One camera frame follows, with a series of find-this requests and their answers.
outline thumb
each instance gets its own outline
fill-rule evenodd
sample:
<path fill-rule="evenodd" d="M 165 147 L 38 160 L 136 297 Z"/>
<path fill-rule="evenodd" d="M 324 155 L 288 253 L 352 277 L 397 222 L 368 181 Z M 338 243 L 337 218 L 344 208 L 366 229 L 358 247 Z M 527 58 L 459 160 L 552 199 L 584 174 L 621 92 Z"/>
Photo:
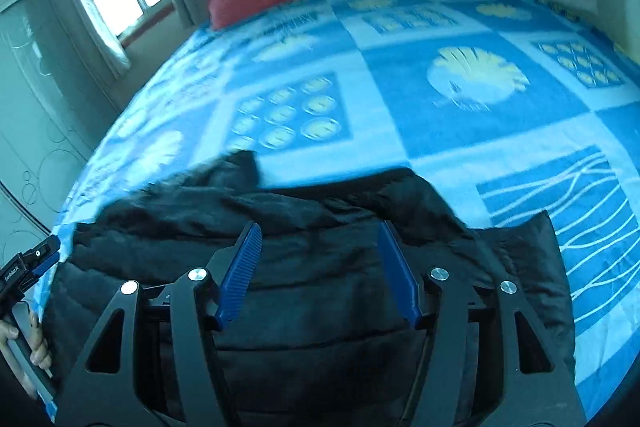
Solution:
<path fill-rule="evenodd" d="M 0 321 L 0 342 L 7 339 L 14 341 L 18 338 L 18 328 L 10 326 L 4 321 Z"/>

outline window sill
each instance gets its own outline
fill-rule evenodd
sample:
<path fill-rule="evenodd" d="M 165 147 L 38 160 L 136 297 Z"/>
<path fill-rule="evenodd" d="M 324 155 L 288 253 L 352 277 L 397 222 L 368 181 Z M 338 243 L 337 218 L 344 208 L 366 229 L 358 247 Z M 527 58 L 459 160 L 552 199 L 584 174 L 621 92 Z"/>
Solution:
<path fill-rule="evenodd" d="M 118 40 L 123 48 L 129 47 L 132 42 L 139 39 L 146 31 L 153 28 L 160 21 L 167 18 L 175 11 L 173 0 L 161 0 L 153 6 L 144 16 L 133 25 L 124 30 Z"/>

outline window frame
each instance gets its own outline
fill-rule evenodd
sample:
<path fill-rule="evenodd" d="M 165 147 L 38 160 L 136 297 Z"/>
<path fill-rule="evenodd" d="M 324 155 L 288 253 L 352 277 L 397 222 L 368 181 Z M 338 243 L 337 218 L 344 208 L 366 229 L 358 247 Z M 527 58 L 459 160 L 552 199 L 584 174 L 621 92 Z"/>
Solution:
<path fill-rule="evenodd" d="M 127 27 L 122 33 L 116 35 L 123 47 L 129 46 L 145 31 L 158 24 L 162 19 L 175 11 L 173 0 L 159 0 L 153 6 L 149 6 L 145 0 L 136 0 L 142 16 L 139 17 L 132 25 Z"/>

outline black garment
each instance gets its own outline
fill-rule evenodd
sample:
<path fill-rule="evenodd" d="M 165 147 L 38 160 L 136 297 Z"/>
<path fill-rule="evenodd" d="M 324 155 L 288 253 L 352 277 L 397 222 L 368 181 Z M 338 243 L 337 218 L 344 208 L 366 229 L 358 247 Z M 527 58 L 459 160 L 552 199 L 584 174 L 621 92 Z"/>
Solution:
<path fill-rule="evenodd" d="M 265 192 L 251 153 L 113 203 L 79 225 L 44 316 L 64 378 L 123 281 L 174 282 L 232 245 L 247 220 L 263 254 L 240 318 L 216 337 L 244 425 L 394 425 L 414 381 L 423 331 L 408 328 L 376 250 L 380 220 L 428 255 L 446 247 L 476 285 L 494 275 L 526 292 L 574 373 L 568 282 L 546 213 L 513 229 L 467 229 L 409 169 Z"/>

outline hand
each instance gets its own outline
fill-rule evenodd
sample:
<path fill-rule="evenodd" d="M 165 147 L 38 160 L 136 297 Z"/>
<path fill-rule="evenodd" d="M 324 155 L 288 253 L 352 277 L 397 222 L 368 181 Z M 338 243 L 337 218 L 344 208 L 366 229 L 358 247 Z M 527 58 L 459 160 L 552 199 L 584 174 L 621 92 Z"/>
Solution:
<path fill-rule="evenodd" d="M 27 341 L 29 343 L 29 346 L 31 347 L 31 363 L 46 371 L 49 367 L 51 367 L 49 344 L 47 343 L 47 340 L 44 338 L 44 334 L 42 333 L 42 327 L 40 326 L 38 316 L 33 311 L 29 312 L 29 322 L 31 324 L 31 331 L 27 337 Z M 0 352 L 2 352 L 2 356 L 11 368 L 11 371 L 14 372 L 15 378 L 17 378 L 18 381 L 22 384 L 22 387 L 29 394 L 29 396 L 35 399 L 38 397 L 35 386 L 31 382 L 29 377 L 25 375 L 24 371 L 20 367 L 20 364 L 15 359 L 14 354 L 11 352 L 9 346 L 7 345 L 8 340 L 15 340 L 17 338 L 18 330 L 14 327 L 11 327 L 6 322 L 0 321 Z"/>

